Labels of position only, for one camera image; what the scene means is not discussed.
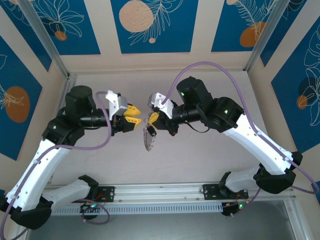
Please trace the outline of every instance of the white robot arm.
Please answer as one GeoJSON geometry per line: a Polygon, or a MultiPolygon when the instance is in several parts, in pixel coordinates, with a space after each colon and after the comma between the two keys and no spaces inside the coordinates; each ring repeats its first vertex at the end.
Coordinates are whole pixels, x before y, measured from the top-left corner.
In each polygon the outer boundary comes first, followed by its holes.
{"type": "MultiPolygon", "coordinates": [[[[139,115],[137,108],[127,103],[120,94],[108,91],[109,119],[113,136],[117,132],[133,131],[141,122],[133,118],[139,115]]],[[[49,151],[39,162],[47,149],[58,146],[74,146],[86,129],[106,127],[107,121],[101,109],[96,109],[92,98],[92,90],[87,86],[75,86],[66,94],[66,106],[51,120],[43,132],[43,140],[39,144],[31,163],[23,176],[6,196],[0,197],[0,210],[5,212],[12,199],[15,199],[9,212],[11,219],[28,229],[38,229],[50,217],[51,213],[79,199],[93,200],[97,197],[98,182],[89,176],[81,176],[75,182],[59,189],[43,192],[50,177],[59,163],[66,157],[70,149],[55,148],[49,151]],[[36,164],[18,196],[18,187],[26,174],[36,164]]]]}
{"type": "Polygon", "coordinates": [[[217,130],[237,141],[260,162],[250,169],[224,174],[219,188],[226,199],[241,190],[257,186],[266,192],[278,194],[293,185],[296,175],[288,160],[300,165],[300,153],[283,149],[255,126],[256,133],[244,110],[235,101],[228,97],[213,99],[201,80],[189,77],[179,82],[176,88],[184,102],[180,106],[170,100],[162,104],[166,96],[161,93],[150,96],[148,105],[153,110],[148,120],[150,127],[167,130],[174,136],[178,133],[180,124],[201,121],[209,129],[217,130]],[[264,136],[286,158],[258,135],[264,136]]]}

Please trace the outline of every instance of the purple cable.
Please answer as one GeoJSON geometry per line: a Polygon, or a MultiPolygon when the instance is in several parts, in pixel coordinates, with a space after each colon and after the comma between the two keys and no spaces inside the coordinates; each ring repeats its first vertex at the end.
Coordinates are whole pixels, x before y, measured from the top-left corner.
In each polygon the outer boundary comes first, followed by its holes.
{"type": "Polygon", "coordinates": [[[241,209],[240,211],[237,211],[235,214],[233,214],[233,215],[230,216],[230,217],[233,218],[234,216],[238,215],[239,213],[242,213],[247,207],[249,207],[249,206],[254,202],[254,200],[257,198],[258,194],[260,193],[260,190],[261,190],[261,188],[259,187],[258,191],[256,191],[255,195],[254,195],[253,198],[248,202],[248,204],[247,204],[243,209],[241,209]]]}
{"type": "MultiPolygon", "coordinates": [[[[229,78],[230,80],[232,81],[235,89],[236,89],[236,92],[238,93],[239,97],[240,97],[240,101],[242,103],[242,106],[243,106],[243,109],[244,109],[244,112],[246,114],[246,117],[248,118],[248,122],[250,124],[250,126],[252,127],[253,131],[257,134],[258,133],[258,130],[256,129],[256,126],[254,124],[254,122],[252,121],[251,119],[251,116],[249,114],[249,110],[247,108],[247,105],[246,105],[246,102],[245,102],[245,99],[240,91],[240,88],[236,82],[236,80],[234,79],[234,77],[230,74],[230,72],[228,72],[225,68],[223,68],[222,66],[220,66],[219,64],[216,64],[214,62],[210,62],[210,61],[200,61],[200,62],[196,62],[194,64],[191,64],[190,66],[187,66],[185,69],[183,69],[179,74],[178,76],[176,76],[176,78],[174,79],[173,83],[172,83],[172,86],[171,88],[169,89],[169,92],[168,94],[166,95],[164,101],[162,102],[162,104],[164,104],[170,97],[170,95],[172,94],[172,92],[174,91],[174,88],[175,86],[177,85],[179,79],[181,78],[181,76],[188,70],[196,67],[196,66],[199,66],[199,65],[210,65],[210,66],[214,66],[218,69],[220,69],[222,72],[224,72],[229,78]]],[[[278,149],[275,145],[273,145],[268,139],[266,139],[264,136],[260,135],[260,134],[257,134],[263,141],[265,141],[271,148],[273,148],[284,160],[287,159],[287,156],[280,150],[278,149]]],[[[302,191],[304,193],[308,193],[308,194],[318,194],[320,192],[320,189],[318,187],[318,185],[316,184],[315,180],[300,166],[298,166],[297,164],[295,164],[294,162],[290,161],[290,160],[287,160],[291,165],[293,165],[295,168],[297,168],[304,176],[306,176],[306,178],[309,179],[309,181],[312,183],[312,185],[315,187],[315,191],[309,191],[309,190],[306,190],[306,189],[303,189],[303,188],[300,188],[300,187],[297,187],[297,186],[292,186],[293,189],[296,189],[296,190],[299,190],[299,191],[302,191]]]]}
{"type": "MultiPolygon", "coordinates": [[[[100,107],[102,108],[102,112],[104,114],[104,117],[106,119],[106,124],[107,124],[107,130],[108,130],[108,135],[107,135],[107,138],[106,140],[98,145],[98,146],[89,146],[89,147],[83,147],[83,146],[69,146],[69,145],[62,145],[62,144],[59,144],[59,145],[55,145],[55,146],[52,146],[52,147],[49,147],[47,150],[45,150],[37,159],[37,163],[34,163],[29,171],[26,173],[26,175],[24,176],[24,178],[22,179],[21,181],[21,184],[19,185],[19,187],[17,188],[17,190],[15,191],[15,194],[14,196],[17,198],[19,193],[21,192],[21,189],[23,188],[23,186],[25,185],[28,177],[31,175],[32,171],[36,168],[37,164],[41,161],[41,159],[47,154],[49,153],[51,150],[53,149],[59,149],[59,148],[65,148],[65,149],[75,149],[75,150],[84,150],[84,151],[90,151],[90,150],[98,150],[98,149],[101,149],[103,148],[105,145],[108,144],[108,142],[110,141],[111,139],[111,132],[112,132],[112,128],[111,128],[111,123],[110,123],[110,120],[109,120],[109,116],[108,116],[108,113],[104,107],[104,104],[103,102],[101,101],[99,95],[106,95],[108,92],[106,91],[98,91],[96,94],[95,94],[95,97],[96,97],[96,100],[98,101],[100,107]]],[[[3,219],[2,219],[2,222],[1,222],[1,227],[0,227],[0,239],[1,240],[6,240],[5,238],[5,224],[6,224],[6,221],[7,221],[7,218],[9,216],[9,212],[12,208],[12,206],[14,205],[15,201],[16,201],[16,198],[13,198],[10,203],[9,203],[9,206],[7,207],[5,213],[4,213],[4,216],[3,216],[3,219]]],[[[22,233],[20,233],[18,236],[16,236],[15,238],[11,239],[11,240],[17,240],[18,238],[20,238],[28,229],[24,229],[22,233]]]]}
{"type": "Polygon", "coordinates": [[[99,202],[95,202],[95,201],[88,200],[88,199],[79,199],[78,201],[81,201],[81,202],[89,202],[89,203],[97,204],[97,205],[98,205],[101,209],[103,209],[103,210],[106,212],[106,214],[108,215],[108,218],[107,218],[106,221],[102,221],[102,222],[88,221],[87,219],[85,219],[85,213],[86,213],[87,210],[90,209],[90,207],[88,207],[87,209],[85,209],[85,210],[82,212],[82,215],[81,215],[81,216],[82,216],[82,219],[83,219],[83,221],[84,221],[85,223],[87,223],[87,224],[92,224],[92,225],[103,225],[103,224],[107,224],[107,223],[109,222],[109,220],[110,220],[110,214],[109,214],[107,208],[106,208],[104,205],[100,204],[99,202]]]}

